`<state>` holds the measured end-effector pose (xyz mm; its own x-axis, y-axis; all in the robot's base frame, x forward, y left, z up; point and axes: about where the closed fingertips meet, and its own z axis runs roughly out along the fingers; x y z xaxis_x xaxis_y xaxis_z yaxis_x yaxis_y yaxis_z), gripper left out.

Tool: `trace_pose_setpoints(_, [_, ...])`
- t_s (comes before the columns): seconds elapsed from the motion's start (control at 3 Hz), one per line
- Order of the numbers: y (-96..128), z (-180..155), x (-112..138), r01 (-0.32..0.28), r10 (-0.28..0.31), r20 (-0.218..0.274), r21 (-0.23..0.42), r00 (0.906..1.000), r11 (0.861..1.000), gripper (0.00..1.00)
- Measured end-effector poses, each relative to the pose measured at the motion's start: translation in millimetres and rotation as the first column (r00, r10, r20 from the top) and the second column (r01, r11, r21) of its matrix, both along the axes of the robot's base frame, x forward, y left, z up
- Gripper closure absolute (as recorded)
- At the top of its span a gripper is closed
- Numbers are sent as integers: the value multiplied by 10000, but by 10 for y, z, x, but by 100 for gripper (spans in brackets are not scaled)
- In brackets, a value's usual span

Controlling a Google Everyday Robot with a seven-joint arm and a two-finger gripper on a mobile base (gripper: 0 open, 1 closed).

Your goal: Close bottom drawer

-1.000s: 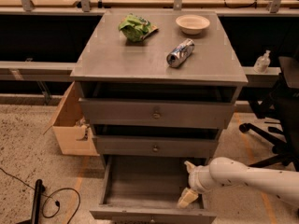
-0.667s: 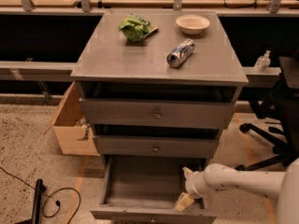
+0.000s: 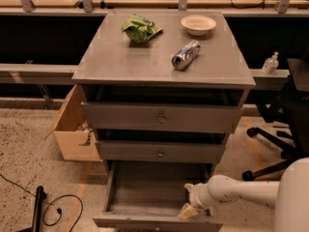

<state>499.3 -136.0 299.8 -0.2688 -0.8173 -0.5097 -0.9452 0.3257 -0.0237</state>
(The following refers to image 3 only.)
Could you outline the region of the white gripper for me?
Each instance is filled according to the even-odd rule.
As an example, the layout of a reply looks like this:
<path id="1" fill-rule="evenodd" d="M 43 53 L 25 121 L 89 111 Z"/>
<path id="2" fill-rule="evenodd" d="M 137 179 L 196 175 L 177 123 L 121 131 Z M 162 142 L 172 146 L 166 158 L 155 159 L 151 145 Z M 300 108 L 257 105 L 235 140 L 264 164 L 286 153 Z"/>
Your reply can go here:
<path id="1" fill-rule="evenodd" d="M 212 197 L 207 184 L 188 184 L 189 203 L 181 208 L 178 218 L 188 219 L 198 215 L 198 211 L 204 211 L 212 204 Z"/>

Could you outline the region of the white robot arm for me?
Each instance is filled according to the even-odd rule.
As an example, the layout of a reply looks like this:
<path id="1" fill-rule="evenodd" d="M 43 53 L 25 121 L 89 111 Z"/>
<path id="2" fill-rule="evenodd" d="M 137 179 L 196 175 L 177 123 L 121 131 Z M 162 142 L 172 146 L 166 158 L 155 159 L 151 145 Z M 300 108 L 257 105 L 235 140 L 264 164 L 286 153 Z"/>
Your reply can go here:
<path id="1" fill-rule="evenodd" d="M 273 232 L 309 232 L 309 159 L 293 162 L 279 181 L 244 182 L 214 175 L 206 183 L 183 186 L 189 194 L 178 214 L 197 216 L 209 207 L 246 200 L 274 210 Z"/>

